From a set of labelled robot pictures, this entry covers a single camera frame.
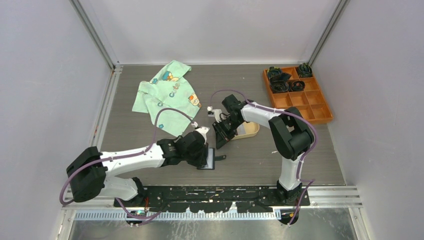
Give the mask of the black leather card holder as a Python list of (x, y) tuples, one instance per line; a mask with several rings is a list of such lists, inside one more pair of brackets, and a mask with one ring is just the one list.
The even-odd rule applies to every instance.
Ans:
[(215, 148), (209, 147), (205, 154), (205, 164), (198, 166), (196, 169), (197, 170), (214, 170), (216, 162), (223, 161), (226, 159), (227, 159), (227, 156), (225, 154), (216, 155)]

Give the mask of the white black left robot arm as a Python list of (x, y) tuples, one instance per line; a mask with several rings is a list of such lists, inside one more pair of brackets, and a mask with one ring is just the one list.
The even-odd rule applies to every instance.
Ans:
[(152, 145), (125, 151), (100, 152), (86, 148), (66, 169), (73, 202), (83, 203), (98, 196), (118, 198), (133, 206), (146, 200), (141, 181), (121, 178), (139, 169), (175, 166), (181, 162), (202, 169), (207, 165), (209, 128), (198, 127), (185, 136), (161, 139)]

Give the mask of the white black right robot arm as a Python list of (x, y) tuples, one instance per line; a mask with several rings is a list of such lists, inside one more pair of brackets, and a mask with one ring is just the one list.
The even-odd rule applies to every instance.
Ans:
[(221, 109), (207, 107), (215, 118), (215, 146), (222, 148), (231, 141), (243, 123), (256, 123), (270, 129), (278, 153), (282, 156), (281, 174), (276, 182), (276, 194), (283, 205), (291, 205), (302, 189), (301, 170), (305, 155), (315, 144), (312, 125), (296, 107), (285, 110), (270, 108), (254, 101), (238, 100), (233, 94), (223, 101), (227, 114)]

